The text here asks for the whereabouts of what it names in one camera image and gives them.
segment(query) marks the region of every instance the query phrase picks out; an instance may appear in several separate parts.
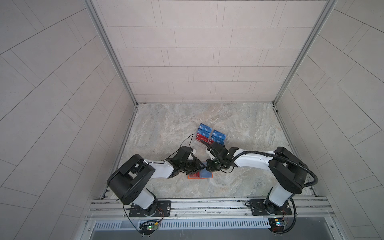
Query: tiled wall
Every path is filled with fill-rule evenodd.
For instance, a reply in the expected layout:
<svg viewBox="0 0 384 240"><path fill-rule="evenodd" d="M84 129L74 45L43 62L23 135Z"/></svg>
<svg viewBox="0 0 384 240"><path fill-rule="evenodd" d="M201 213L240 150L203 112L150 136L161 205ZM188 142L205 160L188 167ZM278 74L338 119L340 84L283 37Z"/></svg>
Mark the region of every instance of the tiled wall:
<svg viewBox="0 0 384 240"><path fill-rule="evenodd" d="M0 1L0 239L69 240L132 110L81 0Z"/></svg>
<svg viewBox="0 0 384 240"><path fill-rule="evenodd" d="M138 102L272 101L325 1L93 0Z"/></svg>
<svg viewBox="0 0 384 240"><path fill-rule="evenodd" d="M384 1L339 0L277 108L350 239L384 239Z"/></svg>

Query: marble floor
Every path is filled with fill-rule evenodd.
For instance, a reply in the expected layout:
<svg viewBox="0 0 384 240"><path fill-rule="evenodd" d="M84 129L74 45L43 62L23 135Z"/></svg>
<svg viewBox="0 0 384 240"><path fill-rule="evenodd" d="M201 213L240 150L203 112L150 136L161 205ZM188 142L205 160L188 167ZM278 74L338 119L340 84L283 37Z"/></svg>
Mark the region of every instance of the marble floor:
<svg viewBox="0 0 384 240"><path fill-rule="evenodd" d="M282 146L291 150L270 103L143 104L119 166L134 154L149 160L165 159L196 133L201 122L227 135L227 149L270 151ZM205 162L208 155L204 145L193 138L191 146L196 157ZM188 179L182 173L172 179L152 179L146 188L158 198L244 197L266 196L275 184L268 171L239 167L230 174L214 172L211 179ZM303 194L311 192L305 188Z"/></svg>

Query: metal corner post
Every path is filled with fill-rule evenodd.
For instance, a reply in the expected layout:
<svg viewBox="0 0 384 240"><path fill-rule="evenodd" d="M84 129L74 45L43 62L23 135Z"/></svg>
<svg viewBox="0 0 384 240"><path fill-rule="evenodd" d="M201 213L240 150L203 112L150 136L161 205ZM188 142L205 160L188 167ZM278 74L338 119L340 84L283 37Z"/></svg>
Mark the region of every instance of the metal corner post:
<svg viewBox="0 0 384 240"><path fill-rule="evenodd" d="M130 86L128 84L127 78L126 78L126 76L125 76L125 74L124 74L124 72L120 66L120 63L116 57L116 54L113 50L113 47L112 47L112 45L108 39L107 33L105 32L105 29L104 29L103 25L101 24L100 18L97 15L97 12L94 8L92 0L83 0L83 1L84 1L85 8L87 9L89 16L91 17L91 20L92 20L93 24L95 25L95 28L96 28L96 30L97 30L100 38L101 38L101 41L103 42L104 46L106 47L108 55L111 57L111 61L112 61L113 66L115 67L120 79L122 80L125 89L128 91L135 107L137 107L136 98L132 92L132 89L130 88Z"/></svg>
<svg viewBox="0 0 384 240"><path fill-rule="evenodd" d="M285 89L288 87L288 84L292 80L293 76L297 72L297 69L299 69L300 64L303 62L304 57L307 55L309 49L311 48L314 40L316 39L317 35L320 33L321 28L323 27L325 21L328 19L329 15L331 14L331 11L333 10L333 6L336 4L337 0L328 0L325 3L325 6L323 10L320 13L320 16L318 17L316 23L314 24L311 33L309 34L307 40L305 41L303 47L301 48L295 62L292 65L292 68L290 69L287 77L285 78L283 85L281 86L279 92L276 95L276 98L273 100L273 104L276 105L279 100L281 99L281 96L283 95Z"/></svg>

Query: side wall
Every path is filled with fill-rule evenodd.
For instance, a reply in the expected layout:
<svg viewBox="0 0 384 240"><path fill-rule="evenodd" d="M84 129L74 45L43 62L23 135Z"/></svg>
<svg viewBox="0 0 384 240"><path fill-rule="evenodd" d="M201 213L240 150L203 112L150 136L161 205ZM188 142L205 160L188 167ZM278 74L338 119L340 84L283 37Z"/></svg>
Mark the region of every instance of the side wall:
<svg viewBox="0 0 384 240"><path fill-rule="evenodd" d="M325 1L93 0L140 103L274 100Z"/></svg>
<svg viewBox="0 0 384 240"><path fill-rule="evenodd" d="M133 108L81 0L0 1L0 238L69 240Z"/></svg>
<svg viewBox="0 0 384 240"><path fill-rule="evenodd" d="M384 2L339 0L277 109L350 239L384 239Z"/></svg>

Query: black mounting plate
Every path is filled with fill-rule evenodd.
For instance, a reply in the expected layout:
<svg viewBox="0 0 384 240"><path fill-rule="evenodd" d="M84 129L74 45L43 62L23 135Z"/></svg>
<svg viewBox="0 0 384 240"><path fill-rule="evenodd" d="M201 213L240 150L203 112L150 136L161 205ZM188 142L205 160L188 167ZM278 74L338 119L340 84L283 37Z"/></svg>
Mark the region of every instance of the black mounting plate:
<svg viewBox="0 0 384 240"><path fill-rule="evenodd" d="M157 203L156 208L163 210L164 217L169 217L170 201L159 201ZM160 217L160 213L159 211L155 211L155 213L152 216L146 216L144 215L144 209L142 209L138 205L132 204L131 208L129 209L129 217Z"/></svg>
<svg viewBox="0 0 384 240"><path fill-rule="evenodd" d="M265 208L263 202L264 202L264 199L251 199L251 200L249 200L249 203L251 205L259 207L260 209L264 209ZM266 210L260 210L260 209L251 208L252 216L266 216L266 215L270 215ZM271 215L271 216L283 215L283 210L285 211L285 213L287 215L292 215L291 206L289 205L288 200L286 200L284 205L281 207L281 210L280 210L281 214Z"/></svg>

